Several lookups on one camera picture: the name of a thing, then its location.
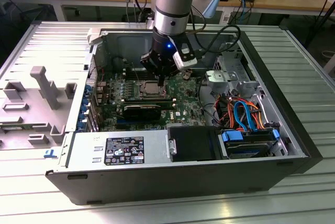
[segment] blue cable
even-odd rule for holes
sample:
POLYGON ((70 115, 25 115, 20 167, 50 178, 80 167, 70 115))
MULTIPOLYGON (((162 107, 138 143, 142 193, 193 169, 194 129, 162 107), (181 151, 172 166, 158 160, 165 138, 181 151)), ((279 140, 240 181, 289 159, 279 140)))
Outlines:
POLYGON ((249 108, 247 104, 243 101, 238 101, 234 105, 234 117, 235 117, 236 122, 243 128, 244 131, 248 130, 247 127, 240 121, 239 115, 237 114, 237 108, 239 107, 239 104, 242 104, 244 106, 245 114, 247 115, 247 120, 248 120, 250 129, 253 131, 257 131, 257 128, 251 119, 249 108))
POLYGON ((242 14, 241 14, 240 19, 239 19, 239 23, 241 23, 241 21, 242 21, 242 17, 244 16, 244 9, 245 9, 245 1, 244 0, 241 0, 241 1, 242 1, 243 9, 242 9, 242 14))

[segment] warning label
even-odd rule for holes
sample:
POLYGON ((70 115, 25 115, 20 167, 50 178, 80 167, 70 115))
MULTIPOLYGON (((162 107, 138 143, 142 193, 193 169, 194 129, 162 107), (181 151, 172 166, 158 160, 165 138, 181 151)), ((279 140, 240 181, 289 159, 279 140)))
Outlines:
POLYGON ((108 138, 105 150, 106 165, 144 163, 143 137, 108 138))

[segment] motherboard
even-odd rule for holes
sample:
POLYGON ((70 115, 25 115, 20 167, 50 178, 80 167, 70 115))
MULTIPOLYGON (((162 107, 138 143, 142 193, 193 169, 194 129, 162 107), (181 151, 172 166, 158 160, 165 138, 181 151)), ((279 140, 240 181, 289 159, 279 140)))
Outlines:
POLYGON ((167 126, 204 126, 196 96, 197 77, 180 73, 158 86, 142 73, 114 73, 97 84, 99 131, 160 130, 167 126))

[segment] blue latch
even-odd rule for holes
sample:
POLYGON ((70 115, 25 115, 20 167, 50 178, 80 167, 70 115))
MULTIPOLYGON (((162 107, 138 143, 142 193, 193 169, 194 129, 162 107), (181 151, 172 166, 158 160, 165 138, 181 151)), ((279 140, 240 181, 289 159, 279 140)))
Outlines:
POLYGON ((86 123, 84 123, 84 122, 77 122, 77 127, 81 128, 81 129, 85 129, 86 128, 86 123))
POLYGON ((88 99, 87 98, 83 98, 82 105, 88 105, 88 99))
POLYGON ((92 92, 92 87, 88 84, 85 85, 85 92, 89 92, 91 93, 92 92))
POLYGON ((47 150, 46 153, 44 154, 44 158, 57 158, 54 149, 50 148, 49 150, 47 150))
POLYGON ((80 112, 84 113, 84 112, 86 112, 86 111, 87 111, 87 107, 84 106, 84 105, 82 105, 82 106, 80 107, 80 112))
POLYGON ((86 116, 84 114, 79 114, 79 116, 78 116, 78 119, 80 119, 80 120, 83 120, 85 118, 86 118, 86 116))
POLYGON ((281 136, 279 135, 279 132, 276 130, 276 129, 274 129, 274 130, 272 130, 272 133, 273 133, 273 136, 274 136, 274 138, 276 139, 276 140, 278 140, 281 136))
POLYGON ((243 135, 240 131, 225 131, 222 134, 222 139, 224 142, 243 140, 243 135))

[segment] green circuit board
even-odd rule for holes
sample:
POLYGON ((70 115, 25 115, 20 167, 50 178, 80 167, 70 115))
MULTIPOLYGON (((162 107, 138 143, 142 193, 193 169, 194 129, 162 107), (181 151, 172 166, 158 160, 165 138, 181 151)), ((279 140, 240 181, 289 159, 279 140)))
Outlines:
POLYGON ((133 87, 132 96, 135 97, 138 94, 139 81, 137 80, 128 81, 121 75, 114 75, 106 82, 105 100, 100 104, 103 117, 101 131, 159 130, 175 123, 184 126, 205 125, 205 117, 196 97, 196 77, 190 77, 186 81, 183 79, 183 73, 179 73, 165 81, 167 97, 173 99, 173 109, 162 110, 159 120, 120 125, 120 122, 124 121, 119 110, 124 106, 125 86, 133 87))

